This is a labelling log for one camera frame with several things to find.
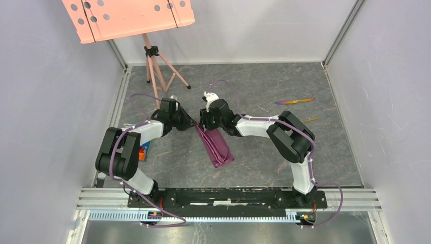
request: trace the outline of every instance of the small orange object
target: small orange object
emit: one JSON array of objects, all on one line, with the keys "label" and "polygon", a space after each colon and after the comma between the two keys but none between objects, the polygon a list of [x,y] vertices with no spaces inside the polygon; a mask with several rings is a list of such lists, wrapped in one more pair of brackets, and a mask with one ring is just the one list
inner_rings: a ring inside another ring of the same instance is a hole
[{"label": "small orange object", "polygon": [[139,160],[144,160],[145,159],[145,152],[139,152]]}]

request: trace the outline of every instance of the gray floor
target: gray floor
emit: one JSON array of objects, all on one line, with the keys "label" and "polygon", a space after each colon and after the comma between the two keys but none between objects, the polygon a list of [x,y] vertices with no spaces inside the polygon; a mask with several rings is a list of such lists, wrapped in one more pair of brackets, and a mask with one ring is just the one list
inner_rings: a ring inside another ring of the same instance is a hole
[{"label": "gray floor", "polygon": [[[300,120],[319,116],[306,125],[316,135],[318,151],[314,156],[314,172],[319,183],[336,182],[342,186],[361,185],[360,176],[343,128],[330,85],[319,63],[287,64],[227,64],[176,66],[192,86],[184,87],[176,78],[169,91],[160,96],[176,95],[183,108],[196,120],[199,109],[205,107],[201,97],[217,78],[228,79],[238,90],[242,111],[252,116],[273,116],[290,110]],[[171,71],[162,66],[165,79]],[[146,68],[133,67],[127,98],[133,93],[152,94],[146,82]],[[224,98],[234,112],[240,112],[229,86],[219,83],[212,92]],[[274,101],[315,97],[313,102],[294,105],[275,105]],[[136,103],[148,112],[156,103],[147,97]],[[139,123],[145,117],[124,103],[120,124]],[[175,129],[167,136],[153,140],[146,162],[139,167],[160,187],[234,187],[234,186],[291,186],[290,166],[278,153],[271,140],[259,137],[230,137],[222,131],[235,160],[214,168],[204,145],[192,128],[179,133]],[[105,182],[105,187],[118,187]]]},{"label": "gray floor", "polygon": [[[332,216],[318,212],[318,223]],[[377,243],[366,212],[341,212],[331,224],[301,230],[290,223],[189,223],[147,229],[137,222],[89,221],[82,243]]]}]

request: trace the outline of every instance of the white wall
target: white wall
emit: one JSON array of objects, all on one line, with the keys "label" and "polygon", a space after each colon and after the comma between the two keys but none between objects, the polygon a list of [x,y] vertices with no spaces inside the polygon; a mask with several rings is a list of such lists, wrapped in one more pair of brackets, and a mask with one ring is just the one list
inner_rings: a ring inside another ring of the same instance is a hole
[{"label": "white wall", "polygon": [[[355,0],[192,0],[195,23],[149,34],[172,63],[322,61]],[[115,40],[144,64],[140,35]]]},{"label": "white wall", "polygon": [[329,77],[394,243],[428,243],[431,2],[366,1]]},{"label": "white wall", "polygon": [[61,1],[0,2],[0,243],[64,243],[121,70]]}]

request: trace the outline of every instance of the metal rod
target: metal rod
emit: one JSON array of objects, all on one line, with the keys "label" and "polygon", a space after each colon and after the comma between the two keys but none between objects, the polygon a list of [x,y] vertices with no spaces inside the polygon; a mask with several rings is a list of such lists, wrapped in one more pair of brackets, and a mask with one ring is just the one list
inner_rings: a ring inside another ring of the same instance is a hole
[{"label": "metal rod", "polygon": [[[151,75],[151,82],[152,82],[152,89],[154,90],[154,96],[156,98],[159,98],[159,93],[157,92],[157,86],[156,86],[156,79],[154,77],[154,71],[152,70],[151,58],[147,57],[147,60],[148,60],[148,64],[149,64],[149,72]],[[160,101],[159,100],[156,100],[156,105],[157,105],[157,108],[159,109],[160,108]]]},{"label": "metal rod", "polygon": [[147,82],[148,82],[148,81],[150,81],[151,76],[150,76],[150,73],[149,73],[149,64],[148,64],[148,59],[145,59],[145,61],[146,61],[146,63],[147,63]]},{"label": "metal rod", "polygon": [[350,26],[352,25],[357,14],[361,10],[364,2],[365,2],[365,0],[356,0],[355,4],[353,5],[352,10],[350,11],[349,15],[347,16],[346,21],[344,21],[344,24],[341,27],[340,32],[338,33],[334,43],[332,44],[331,48],[329,49],[328,54],[326,55],[325,59],[323,60],[323,62],[322,62],[323,66],[327,66],[329,64],[329,62],[331,62],[331,59],[333,58],[335,52],[337,51],[341,42],[343,41],[344,37],[346,36],[347,31],[350,29]]},{"label": "metal rod", "polygon": [[146,47],[148,49],[150,49],[151,48],[151,42],[149,42],[149,38],[148,38],[147,33],[142,34],[142,37],[144,38],[144,42],[145,42]]},{"label": "metal rod", "polygon": [[172,64],[165,58],[165,56],[161,53],[159,53],[160,57],[163,59],[163,61],[169,66],[169,68],[172,69],[172,71],[178,76],[178,78],[184,83],[184,85],[189,86],[186,80],[179,74],[179,72],[172,66]]},{"label": "metal rod", "polygon": [[128,65],[126,61],[124,60],[120,50],[118,49],[116,43],[114,40],[107,40],[109,47],[111,48],[112,52],[114,53],[115,58],[117,59],[118,64],[120,67],[123,68],[124,71],[126,71]]},{"label": "metal rod", "polygon": [[172,77],[171,77],[171,79],[169,80],[169,83],[168,83],[168,85],[166,86],[166,90],[167,90],[167,89],[169,89],[169,87],[171,86],[171,83],[172,83],[172,81],[174,80],[174,78],[175,78],[175,75],[176,75],[176,73],[174,72],[174,73],[172,74]]}]

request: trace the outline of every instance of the tripod leg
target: tripod leg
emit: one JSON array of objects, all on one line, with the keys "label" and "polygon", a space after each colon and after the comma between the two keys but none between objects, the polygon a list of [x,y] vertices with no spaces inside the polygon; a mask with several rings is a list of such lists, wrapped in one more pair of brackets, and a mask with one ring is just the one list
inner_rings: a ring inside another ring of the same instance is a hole
[{"label": "tripod leg", "polygon": [[149,64],[148,64],[148,59],[146,59],[147,61],[147,83],[150,83],[150,78],[151,78],[151,74],[149,73]]},{"label": "tripod leg", "polygon": [[[152,69],[152,62],[151,62],[151,58],[147,57],[147,63],[149,64],[149,72],[151,74],[151,81],[152,81],[152,88],[154,89],[154,96],[156,98],[159,98],[159,94],[157,93],[157,87],[156,87],[156,79],[154,78],[154,70]],[[156,100],[156,104],[157,104],[157,108],[160,108],[160,101]]]},{"label": "tripod leg", "polygon": [[179,72],[172,66],[172,64],[165,58],[165,56],[159,53],[159,56],[163,59],[163,61],[172,69],[172,71],[178,76],[178,78],[184,83],[184,85],[191,89],[192,87],[187,83],[186,80],[179,74]]},{"label": "tripod leg", "polygon": [[159,68],[159,64],[157,63],[156,56],[152,56],[151,60],[152,60],[152,64],[154,65],[154,69],[156,70],[157,77],[160,80],[160,84],[162,85],[162,89],[164,92],[166,92],[165,80],[163,79],[162,72],[160,72],[160,68]]}]

